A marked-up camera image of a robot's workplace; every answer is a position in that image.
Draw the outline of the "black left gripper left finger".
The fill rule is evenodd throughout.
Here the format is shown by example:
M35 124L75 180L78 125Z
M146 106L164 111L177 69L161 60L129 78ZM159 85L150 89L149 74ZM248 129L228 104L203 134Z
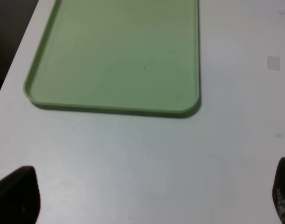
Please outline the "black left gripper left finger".
M0 180L0 224L35 224L40 208L33 166L22 166Z

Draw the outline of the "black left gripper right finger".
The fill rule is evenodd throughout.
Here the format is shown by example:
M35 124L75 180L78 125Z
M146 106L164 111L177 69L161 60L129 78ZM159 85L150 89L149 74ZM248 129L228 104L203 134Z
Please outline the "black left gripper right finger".
M281 223L285 224L285 157L280 159L277 166L272 199Z

